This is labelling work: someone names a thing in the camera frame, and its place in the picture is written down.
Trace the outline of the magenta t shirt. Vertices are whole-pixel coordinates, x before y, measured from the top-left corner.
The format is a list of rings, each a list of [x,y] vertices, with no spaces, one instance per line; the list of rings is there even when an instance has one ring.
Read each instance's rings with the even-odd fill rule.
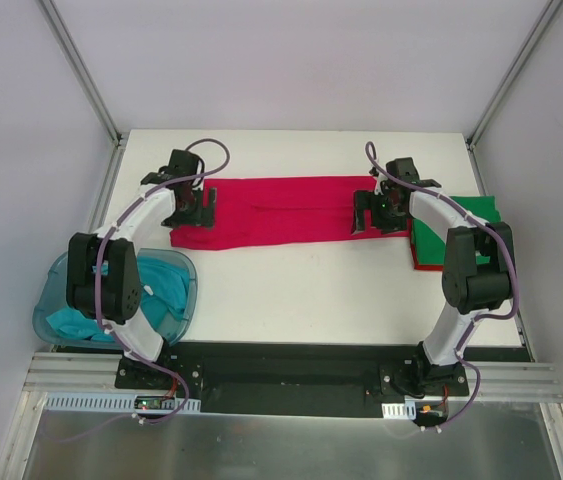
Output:
[[[372,227],[352,232],[353,194],[374,188],[370,176],[210,178],[205,185],[217,190],[215,225],[173,229],[171,246],[220,251],[384,236]]]

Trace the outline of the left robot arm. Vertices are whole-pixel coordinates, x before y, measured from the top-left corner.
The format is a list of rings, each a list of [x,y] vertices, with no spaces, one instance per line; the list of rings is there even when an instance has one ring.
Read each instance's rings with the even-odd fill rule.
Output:
[[[124,354],[141,361],[137,375],[149,388],[165,387],[171,363],[160,354],[163,336],[140,307],[143,287],[137,255],[154,230],[165,226],[211,228],[215,224],[217,190],[204,180],[230,161],[211,170],[192,151],[174,149],[167,165],[148,173],[127,206],[93,233],[76,233],[68,244],[66,302],[96,321]]]

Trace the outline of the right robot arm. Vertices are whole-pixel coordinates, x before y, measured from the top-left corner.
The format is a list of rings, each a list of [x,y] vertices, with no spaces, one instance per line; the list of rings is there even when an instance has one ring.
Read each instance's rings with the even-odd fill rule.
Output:
[[[445,305],[422,341],[426,361],[411,369],[413,387],[434,394],[447,381],[443,366],[460,360],[484,319],[508,320],[519,307],[512,231],[504,222],[488,222],[447,195],[440,184],[419,177],[410,157],[379,164],[369,153],[372,190],[353,194],[351,233],[373,228],[383,234],[403,231],[419,220],[444,241],[442,292]]]

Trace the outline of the folded red t shirt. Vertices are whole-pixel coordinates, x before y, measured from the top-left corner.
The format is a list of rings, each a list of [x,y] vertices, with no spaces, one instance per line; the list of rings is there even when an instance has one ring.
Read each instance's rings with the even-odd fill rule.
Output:
[[[413,268],[417,271],[440,272],[443,270],[445,244],[434,234],[417,240],[416,233],[410,235],[410,253]]]

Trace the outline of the folded green t shirt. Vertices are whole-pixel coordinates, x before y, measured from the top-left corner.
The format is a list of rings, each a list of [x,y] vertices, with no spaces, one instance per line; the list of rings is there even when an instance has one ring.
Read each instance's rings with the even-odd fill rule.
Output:
[[[460,212],[435,196],[420,192],[411,196],[409,202],[413,214],[411,232],[416,233],[419,242],[423,241],[424,235],[434,233],[445,244],[451,228],[474,228],[475,225],[466,220],[467,215],[482,225],[501,221],[494,196],[452,196],[451,199],[461,207]]]

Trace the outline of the teal t shirt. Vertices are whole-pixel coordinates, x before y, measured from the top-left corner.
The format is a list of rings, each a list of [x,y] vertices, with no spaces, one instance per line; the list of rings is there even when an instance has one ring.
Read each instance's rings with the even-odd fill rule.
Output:
[[[138,258],[138,271],[143,288],[141,311],[169,344],[176,343],[188,326],[184,314],[190,293],[189,271],[170,262],[145,256]],[[60,338],[85,340],[96,345],[114,343],[95,320],[86,318],[70,307],[47,316],[46,322]]]

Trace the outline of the translucent blue plastic basket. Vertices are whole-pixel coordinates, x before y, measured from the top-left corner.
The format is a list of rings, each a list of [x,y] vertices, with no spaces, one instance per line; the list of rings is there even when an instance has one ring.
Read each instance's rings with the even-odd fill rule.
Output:
[[[149,324],[173,345],[185,335],[194,314],[197,272],[192,261],[173,250],[143,249],[137,256],[143,288],[140,309]],[[61,347],[118,350],[92,319],[66,302],[67,255],[50,268],[41,297],[33,310],[32,327],[37,336]]]

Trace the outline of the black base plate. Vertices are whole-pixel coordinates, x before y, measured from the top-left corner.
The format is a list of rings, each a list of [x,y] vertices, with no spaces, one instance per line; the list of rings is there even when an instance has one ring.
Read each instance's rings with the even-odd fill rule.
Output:
[[[460,364],[425,365],[414,346],[180,342],[158,360],[160,370],[121,358],[118,389],[168,390],[171,372],[204,413],[378,418],[404,400],[469,395]]]

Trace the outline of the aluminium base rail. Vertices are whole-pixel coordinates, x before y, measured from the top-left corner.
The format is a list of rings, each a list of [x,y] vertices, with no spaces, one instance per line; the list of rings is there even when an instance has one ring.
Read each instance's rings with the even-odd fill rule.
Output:
[[[119,360],[111,354],[41,352],[33,355],[23,389],[39,392],[125,394],[114,386]],[[563,403],[563,389],[549,363],[477,362],[482,402]]]

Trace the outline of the left aluminium frame post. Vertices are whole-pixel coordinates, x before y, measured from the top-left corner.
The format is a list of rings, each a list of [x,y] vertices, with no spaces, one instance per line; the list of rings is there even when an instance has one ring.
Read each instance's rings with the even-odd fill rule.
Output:
[[[36,5],[108,139],[114,147],[118,147],[123,139],[122,132],[114,121],[56,2],[38,0]]]

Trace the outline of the aluminium frame post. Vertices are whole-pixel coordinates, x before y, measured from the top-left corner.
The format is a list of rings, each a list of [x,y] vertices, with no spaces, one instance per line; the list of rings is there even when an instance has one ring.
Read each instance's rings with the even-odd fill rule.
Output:
[[[529,32],[512,58],[510,65],[506,69],[503,77],[495,88],[494,93],[487,102],[482,114],[477,120],[475,126],[467,135],[466,145],[469,151],[473,151],[475,149],[485,134],[495,114],[503,104],[508,94],[511,92],[512,88],[515,86],[517,80],[524,72],[535,51],[538,49],[539,45],[562,10],[563,0],[546,1],[541,8],[538,17],[533,22]]]
[[[118,147],[123,139],[122,132],[114,121],[56,2],[38,0],[36,5],[108,139],[114,147]]]

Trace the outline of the right aluminium frame post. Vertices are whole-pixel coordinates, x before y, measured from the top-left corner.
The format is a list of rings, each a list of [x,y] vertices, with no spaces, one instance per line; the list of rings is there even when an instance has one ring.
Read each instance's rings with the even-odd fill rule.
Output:
[[[503,104],[508,94],[511,92],[512,88],[515,86],[517,80],[524,72],[535,51],[538,49],[539,45],[562,10],[563,0],[546,1],[541,8],[538,17],[533,22],[529,32],[512,58],[510,65],[506,69],[503,77],[495,88],[494,93],[487,102],[482,114],[477,120],[475,126],[467,135],[466,145],[469,151],[473,151],[475,149],[485,134],[495,114]]]

